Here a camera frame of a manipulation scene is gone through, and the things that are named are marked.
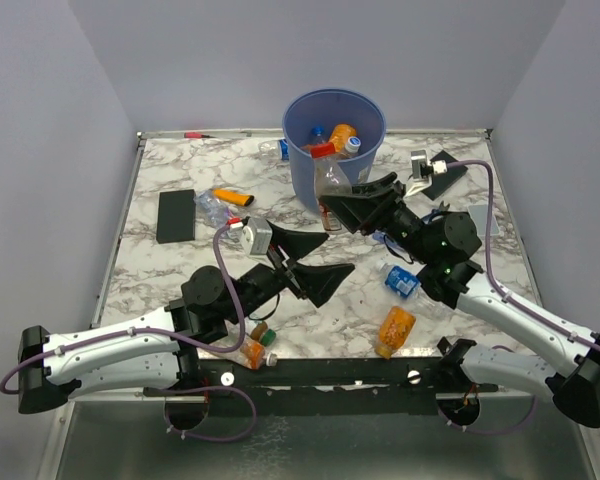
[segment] blue labeled bottle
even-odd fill
[[[420,281],[415,275],[398,265],[391,265],[382,260],[378,262],[377,267],[380,275],[384,278],[384,284],[395,293],[404,299],[415,295],[420,286]]]

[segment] table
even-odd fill
[[[147,141],[101,325],[115,324],[166,305],[180,297],[180,285],[197,268],[215,264],[211,249],[214,230],[201,212],[195,241],[157,244],[160,192],[189,188],[201,192],[211,187],[235,189],[256,196],[250,207],[236,207],[234,211],[238,214],[262,216],[287,229],[321,230],[317,215],[307,211],[295,198],[288,163],[259,154],[258,143],[263,140],[266,138]],[[418,149],[427,150],[430,156],[444,149],[459,160],[491,162],[483,137],[388,135],[378,151],[370,180],[395,171],[398,178],[406,182],[411,171],[410,152]],[[486,191],[486,172],[472,167],[441,199],[450,203],[453,210],[463,210],[471,204],[486,203]],[[410,197],[408,205],[417,214],[424,215],[439,201],[432,202],[419,194]],[[516,293],[533,299],[529,274],[499,184],[495,186],[495,216],[502,231],[493,239],[496,275]],[[223,256],[229,272],[236,278],[254,265],[236,243],[224,242]],[[484,266],[484,249],[474,258]],[[268,320],[270,327],[278,332],[271,351],[280,358],[374,356],[373,340],[377,330],[391,306],[399,302],[382,284],[376,268],[379,260],[393,262],[396,259],[384,245],[360,235],[334,236],[303,259],[303,263],[310,265],[351,262],[356,270],[320,309],[284,291],[280,307]],[[273,300],[265,304],[256,315],[269,312],[273,304]],[[442,336],[451,341],[465,337],[485,345],[502,344],[517,351],[524,350],[484,321],[434,303],[424,293],[409,300],[404,308],[416,315],[417,322],[399,355],[433,355]]]

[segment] white marble surface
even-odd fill
[[[236,213],[263,216],[288,229],[320,231],[318,217],[295,198],[289,165],[263,158],[257,145],[262,138],[239,139],[154,139],[146,145],[133,192],[114,275],[105,303],[102,325],[141,315],[180,296],[180,285],[199,267],[215,264],[211,249],[213,229],[198,213],[196,240],[158,245],[155,229],[160,192],[194,188],[226,187],[256,194],[247,209]],[[370,179],[396,171],[406,182],[410,174],[409,152],[426,149],[431,156],[442,149],[460,160],[491,161],[485,141],[478,137],[387,136],[380,148]],[[473,167],[442,197],[453,210],[485,203],[487,177]],[[423,215],[437,203],[423,195],[408,204]],[[500,186],[496,185],[495,214],[502,231],[494,238],[496,276],[509,288],[533,298],[531,283]],[[224,243],[224,258],[230,273],[239,277],[253,266],[239,245]],[[484,249],[475,257],[484,265]],[[373,339],[389,309],[400,304],[382,284],[375,265],[380,259],[393,262],[385,247],[370,237],[332,237],[303,263],[321,265],[352,262],[356,270],[343,282],[329,303],[319,310],[308,301],[297,300],[286,291],[277,313],[268,323],[278,332],[271,350],[283,358],[374,356]],[[272,303],[258,313],[267,313]],[[403,355],[429,355],[440,337],[451,341],[472,338],[485,345],[522,347],[484,321],[437,304],[420,293],[403,308],[417,317],[416,326],[402,349]]]

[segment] yellow object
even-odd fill
[[[378,332],[375,351],[387,360],[404,345],[416,323],[416,317],[400,307],[392,307]]]
[[[336,125],[336,128],[333,129],[333,133],[329,137],[329,141],[336,147],[337,153],[344,148],[347,140],[349,140],[349,137],[355,137],[357,133],[358,132],[356,132],[356,129],[351,125],[341,123],[340,125]]]
[[[244,343],[240,347],[240,351],[244,353],[244,356],[247,357],[249,362],[245,367],[257,370],[262,366],[265,351],[260,343],[249,337],[245,337]]]
[[[255,200],[253,195],[242,195],[241,193],[230,192],[229,190],[221,190],[219,188],[215,189],[213,194],[220,200],[224,200],[225,202],[233,203],[234,205],[239,205],[241,207],[251,205]]]

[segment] metal frame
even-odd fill
[[[136,158],[134,162],[134,166],[132,169],[131,179],[129,182],[129,186],[127,188],[127,192],[125,195],[124,206],[122,212],[120,214],[120,219],[118,222],[118,228],[116,230],[115,240],[113,247],[111,249],[111,254],[109,256],[107,267],[105,271],[105,276],[102,283],[102,288],[100,290],[100,295],[98,297],[98,302],[96,305],[96,309],[94,311],[93,319],[91,321],[91,328],[97,328],[100,325],[100,320],[102,317],[102,310],[104,308],[104,304],[107,298],[107,293],[109,290],[109,285],[111,281],[111,277],[113,275],[113,269],[115,267],[115,261],[118,254],[118,249],[120,246],[120,242],[122,240],[122,233],[124,230],[124,226],[127,219],[127,213],[129,211],[129,207],[131,205],[131,199],[133,190],[135,187],[136,179],[138,177],[138,171],[140,169],[140,164],[142,161],[142,156],[144,154],[144,148],[146,145],[146,141],[152,138],[183,138],[183,133],[185,131],[157,131],[157,132],[138,132],[138,150],[136,152]],[[228,130],[199,130],[200,133],[210,134],[218,137],[225,138],[248,138],[248,137],[258,137],[258,136],[267,136],[273,134],[282,134],[281,129],[228,129]],[[430,136],[476,136],[484,138],[487,143],[487,148],[489,151],[489,155],[494,165],[494,169],[496,171],[496,175],[498,178],[501,178],[500,170],[498,168],[498,163],[496,160],[496,156],[493,151],[493,147],[491,144],[491,130],[485,129],[477,129],[477,130],[413,130],[413,129],[390,129],[387,130],[387,134],[399,134],[405,136],[422,136],[422,135],[430,135]],[[513,215],[512,210],[509,208],[510,202],[508,200],[505,188],[502,184],[500,184],[503,198],[507,208],[510,212],[511,221],[514,226],[516,239],[518,240],[518,244],[520,245],[520,249],[523,256],[523,261],[525,263],[525,267],[527,268],[527,272],[529,273],[529,278],[531,281],[531,288],[534,292],[534,296],[538,301],[539,305],[542,305],[542,297],[538,290],[538,286],[535,281],[535,276],[533,275],[533,267],[529,261],[529,257],[527,255],[524,241],[520,235],[520,231],[518,229],[518,225],[515,220],[515,216]],[[491,395],[517,395],[517,392],[497,392]],[[80,397],[76,399],[76,401],[88,402],[88,401],[164,401],[163,398],[152,399],[144,397],[141,391],[125,391],[125,392],[111,392],[111,393],[96,393],[85,395],[84,397]],[[178,401],[201,401],[200,397],[182,397],[178,399]],[[64,451],[64,445],[66,442],[66,438],[69,432],[69,427],[71,424],[71,419],[73,417],[74,412],[74,402],[70,402],[67,405],[59,408],[55,412],[55,416],[52,422],[51,431],[49,433],[49,438],[42,456],[42,461],[40,465],[40,469],[38,471],[38,480],[48,480],[50,478],[57,478],[57,474],[60,467],[60,461],[62,459],[62,453]],[[583,442],[585,448],[587,450],[587,454],[589,456],[589,460],[591,462],[591,466],[594,470],[596,478],[600,480],[600,432],[597,430],[588,429],[585,427],[580,427],[580,432],[582,434]]]

